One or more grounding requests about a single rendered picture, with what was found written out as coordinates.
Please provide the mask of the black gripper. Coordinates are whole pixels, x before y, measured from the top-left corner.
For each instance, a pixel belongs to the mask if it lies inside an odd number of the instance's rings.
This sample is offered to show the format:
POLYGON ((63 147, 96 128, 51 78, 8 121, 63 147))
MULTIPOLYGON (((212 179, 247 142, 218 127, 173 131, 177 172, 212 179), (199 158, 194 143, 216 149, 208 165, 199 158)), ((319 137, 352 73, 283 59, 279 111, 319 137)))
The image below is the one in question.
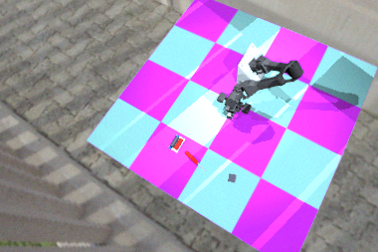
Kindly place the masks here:
MULTIPOLYGON (((218 98, 217 98, 217 102, 219 102, 219 103, 223 103, 224 100, 226 100, 226 99, 227 99, 227 94, 221 92, 220 95, 219 95, 218 98)), ((248 104, 248 103, 245 103, 245 104, 243 105, 243 103, 241 102, 241 99, 239 99, 239 107, 240 107, 239 111, 242 109, 242 113, 244 113, 244 114, 247 115, 247 114, 249 113, 249 111, 250 111, 252 105, 250 105, 250 104, 248 104)))

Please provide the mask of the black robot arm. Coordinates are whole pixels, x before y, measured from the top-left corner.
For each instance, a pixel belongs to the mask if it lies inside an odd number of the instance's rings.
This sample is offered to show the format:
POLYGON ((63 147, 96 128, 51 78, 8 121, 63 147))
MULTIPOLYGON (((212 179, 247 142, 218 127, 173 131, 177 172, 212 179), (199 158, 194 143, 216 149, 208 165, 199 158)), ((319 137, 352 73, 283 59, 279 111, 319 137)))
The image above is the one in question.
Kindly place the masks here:
POLYGON ((264 74, 269 71, 277 71, 275 76, 268 77, 262 80, 245 80, 239 81, 233 88, 233 91, 226 99, 226 111, 230 113, 239 112, 239 99, 247 100, 259 90, 268 89, 275 86, 283 86, 286 83, 295 82, 302 77, 303 70, 298 60, 290 61, 289 63, 272 61, 268 57, 264 57, 260 54, 256 59, 255 57, 249 63, 253 72, 262 69, 264 74), (291 79, 284 79, 283 74, 287 73, 291 76, 291 79), (247 94, 245 96, 244 94, 247 94))

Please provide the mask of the red-handled screwdriver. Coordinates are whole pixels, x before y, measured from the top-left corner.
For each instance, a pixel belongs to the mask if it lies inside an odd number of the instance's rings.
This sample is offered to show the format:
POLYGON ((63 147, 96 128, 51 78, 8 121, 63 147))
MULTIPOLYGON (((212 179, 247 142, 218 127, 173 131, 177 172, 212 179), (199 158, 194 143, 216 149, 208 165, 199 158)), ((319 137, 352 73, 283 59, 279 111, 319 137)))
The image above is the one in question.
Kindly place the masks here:
POLYGON ((204 171, 206 171, 198 162, 198 160, 187 150, 185 154, 195 163, 198 164, 204 171))

